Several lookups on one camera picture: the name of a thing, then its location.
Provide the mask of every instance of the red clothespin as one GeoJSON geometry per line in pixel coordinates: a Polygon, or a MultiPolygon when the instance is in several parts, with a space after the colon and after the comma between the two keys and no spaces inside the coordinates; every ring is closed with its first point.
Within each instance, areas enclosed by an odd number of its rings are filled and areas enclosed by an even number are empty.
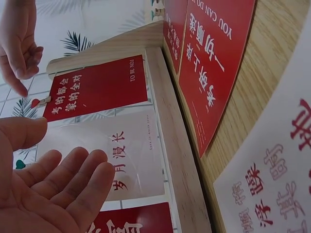
{"type": "Polygon", "coordinates": [[[46,105],[48,102],[51,102],[51,97],[48,96],[43,100],[33,99],[31,102],[31,108],[38,108],[46,105]]]}

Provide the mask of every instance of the red sign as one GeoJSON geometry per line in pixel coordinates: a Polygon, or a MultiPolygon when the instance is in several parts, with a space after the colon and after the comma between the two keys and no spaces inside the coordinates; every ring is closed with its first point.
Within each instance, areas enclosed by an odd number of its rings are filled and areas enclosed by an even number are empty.
{"type": "Polygon", "coordinates": [[[165,23],[163,34],[169,46],[176,73],[180,61],[181,47],[184,38],[187,0],[165,1],[165,23]]]}
{"type": "Polygon", "coordinates": [[[190,109],[200,157],[237,76],[255,0],[188,0],[179,84],[190,109]]]}
{"type": "Polygon", "coordinates": [[[173,233],[169,204],[100,212],[87,233],[173,233]]]}
{"type": "Polygon", "coordinates": [[[142,56],[87,67],[54,78],[43,116],[61,120],[143,102],[147,90],[142,56]]]}

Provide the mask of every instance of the wood grain surface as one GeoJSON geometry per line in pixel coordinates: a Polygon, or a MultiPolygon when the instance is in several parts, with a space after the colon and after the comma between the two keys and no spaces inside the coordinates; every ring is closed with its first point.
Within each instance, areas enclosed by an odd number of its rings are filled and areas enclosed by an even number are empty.
{"type": "Polygon", "coordinates": [[[164,53],[189,128],[215,232],[225,233],[213,183],[234,156],[265,108],[295,49],[308,0],[258,0],[244,59],[223,119],[204,157],[198,157],[190,112],[178,85],[168,45],[164,53]]]}
{"type": "Polygon", "coordinates": [[[163,21],[157,21],[105,40],[76,55],[52,60],[47,66],[47,73],[111,62],[144,54],[146,47],[162,46],[163,21]]]}
{"type": "Polygon", "coordinates": [[[147,48],[145,54],[161,141],[171,171],[169,181],[176,203],[172,209],[179,215],[177,228],[183,233],[211,233],[198,172],[163,53],[161,48],[147,48]]]}

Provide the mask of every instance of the white card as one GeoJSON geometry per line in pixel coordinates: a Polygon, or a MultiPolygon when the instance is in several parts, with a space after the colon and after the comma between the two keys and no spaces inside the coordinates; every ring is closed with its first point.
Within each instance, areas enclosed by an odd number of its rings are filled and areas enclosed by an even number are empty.
{"type": "Polygon", "coordinates": [[[214,183],[228,233],[311,231],[311,14],[258,122],[214,183]]]}
{"type": "Polygon", "coordinates": [[[154,110],[48,128],[38,158],[55,149],[63,158],[75,147],[102,149],[116,175],[107,200],[164,194],[154,110]]]}

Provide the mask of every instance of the paper sign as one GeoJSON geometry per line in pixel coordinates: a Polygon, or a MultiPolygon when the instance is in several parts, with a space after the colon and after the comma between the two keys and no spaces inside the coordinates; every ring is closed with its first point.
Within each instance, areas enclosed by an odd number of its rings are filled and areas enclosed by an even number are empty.
{"type": "Polygon", "coordinates": [[[255,0],[188,0],[179,84],[190,109],[200,157],[229,99],[255,0]]]}
{"type": "Polygon", "coordinates": [[[55,121],[147,100],[142,56],[87,67],[54,78],[43,116],[55,121]]]}
{"type": "Polygon", "coordinates": [[[311,231],[311,14],[258,122],[214,183],[227,232],[311,231]]]}
{"type": "Polygon", "coordinates": [[[38,158],[52,149],[66,156],[75,147],[108,155],[116,176],[107,200],[164,194],[154,110],[48,128],[38,158]]]}
{"type": "Polygon", "coordinates": [[[167,202],[100,212],[87,233],[173,233],[167,202]]]}
{"type": "Polygon", "coordinates": [[[169,47],[176,73],[178,72],[181,47],[184,40],[186,11],[187,0],[165,1],[163,35],[169,47]]]}

